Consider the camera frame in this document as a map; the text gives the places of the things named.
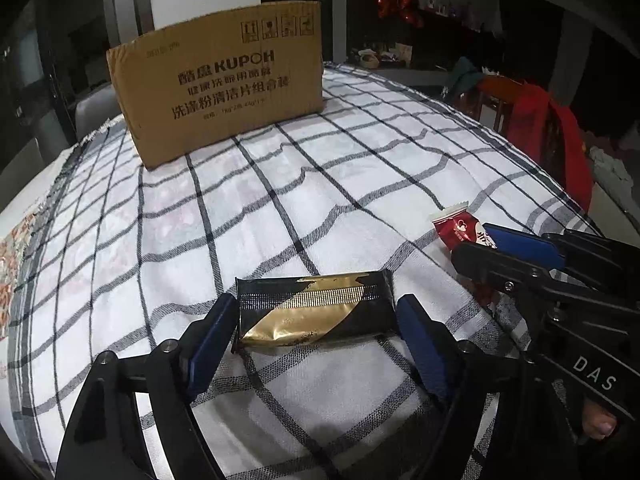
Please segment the right hand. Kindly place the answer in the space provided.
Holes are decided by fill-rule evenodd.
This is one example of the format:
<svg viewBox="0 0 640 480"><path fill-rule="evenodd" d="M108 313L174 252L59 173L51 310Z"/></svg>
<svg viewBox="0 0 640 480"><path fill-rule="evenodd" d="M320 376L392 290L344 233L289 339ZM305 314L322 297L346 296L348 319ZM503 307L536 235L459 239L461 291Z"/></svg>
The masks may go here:
<svg viewBox="0 0 640 480"><path fill-rule="evenodd" d="M593 400L586 399L582 409L582 431L593 440L608 438L617 426L617 419Z"/></svg>

